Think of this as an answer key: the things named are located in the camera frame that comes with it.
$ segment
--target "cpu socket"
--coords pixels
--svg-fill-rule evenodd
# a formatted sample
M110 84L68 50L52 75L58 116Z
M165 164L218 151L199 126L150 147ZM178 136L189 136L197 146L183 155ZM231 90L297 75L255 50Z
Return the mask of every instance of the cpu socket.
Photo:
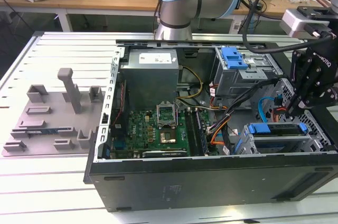
M176 143L176 129L162 128L159 130L159 141L161 144Z

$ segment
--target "wooden desk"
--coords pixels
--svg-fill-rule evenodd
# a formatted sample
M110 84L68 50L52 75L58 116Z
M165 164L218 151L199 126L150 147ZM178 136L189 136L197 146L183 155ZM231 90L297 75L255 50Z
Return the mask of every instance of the wooden desk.
M54 13L58 14L62 29L72 31L69 14L97 15L136 15L152 16L157 0L46 0L28 2L26 0L7 0L18 12ZM291 4L287 0L264 0L267 3L266 14L282 16L285 9L296 8L305 3ZM306 5L319 6L317 2ZM10 12L11 9L0 0L0 11ZM237 33L241 21L248 14L248 9L241 5L233 15L227 17L233 20L230 33Z
M288 0L264 0L267 4L267 10L266 14L271 16L282 16L286 9L289 8L297 8L301 5L307 5L307 6L321 6L317 1L310 1L308 0L308 3L302 2L302 3L290 3ZM241 14L248 14L248 9L241 5L239 10L241 10Z

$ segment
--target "floor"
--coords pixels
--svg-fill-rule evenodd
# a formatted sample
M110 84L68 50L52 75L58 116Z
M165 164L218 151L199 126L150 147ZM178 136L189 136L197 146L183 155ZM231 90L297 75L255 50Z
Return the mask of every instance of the floor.
M15 58L21 52L32 35L30 29L14 13L10 25L0 21L0 78L6 73ZM24 13L23 19L36 31L61 31L58 20L53 14ZM101 15L71 15L74 31L93 32L151 32L152 17L143 17L140 21L136 16L108 16L108 26L105 17ZM192 21L193 33L228 33L230 20L202 19L198 30L198 21ZM284 34L278 22L261 22L255 29L255 34Z

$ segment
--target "work bench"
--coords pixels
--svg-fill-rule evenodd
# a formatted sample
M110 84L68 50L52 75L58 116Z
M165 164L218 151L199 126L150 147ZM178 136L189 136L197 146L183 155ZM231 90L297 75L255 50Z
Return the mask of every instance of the work bench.
M73 81L80 91L93 85L104 91L115 39L152 38L144 33L75 32L32 37L0 81L0 148L28 101L26 92L31 84L44 84L47 91L64 91L57 73L66 67L73 69ZM240 42L241 36L193 34L193 39ZM280 46L300 42L281 35L251 35L249 41ZM330 111L337 117L335 107ZM305 224L336 223L338 218L337 179L300 202L108 213L95 187L82 181L86 162L87 154L0 156L0 223L243 223L250 219Z

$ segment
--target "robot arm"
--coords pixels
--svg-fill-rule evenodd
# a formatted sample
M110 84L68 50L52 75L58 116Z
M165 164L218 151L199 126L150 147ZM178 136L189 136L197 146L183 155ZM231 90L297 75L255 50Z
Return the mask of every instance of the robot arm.
M231 14L238 0L162 0L157 40L191 40L193 18L220 18Z
M306 50L292 52L290 80L294 85L294 95L287 104L291 116L315 106L332 106L338 101L338 15L332 7L305 7L287 10L281 27L289 36L307 38L315 36L333 38L318 45L311 45Z

